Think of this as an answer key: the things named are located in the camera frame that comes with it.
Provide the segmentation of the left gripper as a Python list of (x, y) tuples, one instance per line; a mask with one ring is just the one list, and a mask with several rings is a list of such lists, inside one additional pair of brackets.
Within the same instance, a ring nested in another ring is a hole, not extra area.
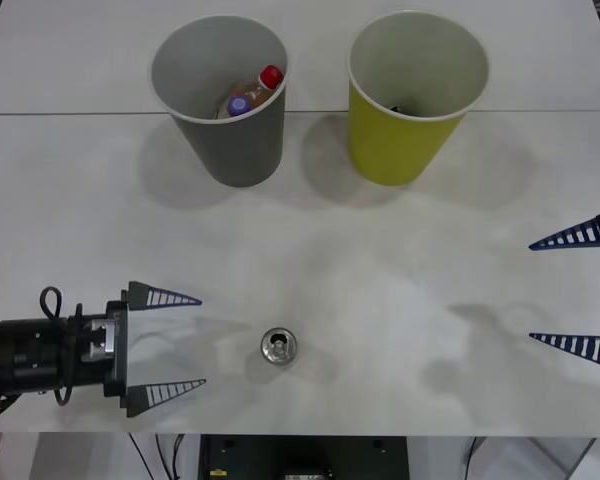
[(126, 417), (135, 418), (205, 385), (206, 379), (195, 379), (127, 389), (128, 309), (148, 311), (201, 305), (202, 301), (195, 297), (138, 281), (128, 283), (127, 301), (109, 301), (104, 313), (85, 314), (79, 303), (66, 322), (66, 393), (70, 395), (75, 387), (100, 385), (107, 398), (125, 397)]

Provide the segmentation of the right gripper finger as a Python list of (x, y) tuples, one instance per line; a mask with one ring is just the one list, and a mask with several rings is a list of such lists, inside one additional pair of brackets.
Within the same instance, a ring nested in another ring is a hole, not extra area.
[(600, 336), (529, 333), (528, 336), (552, 348), (600, 365)]
[(528, 246), (531, 251), (600, 247), (600, 214)]

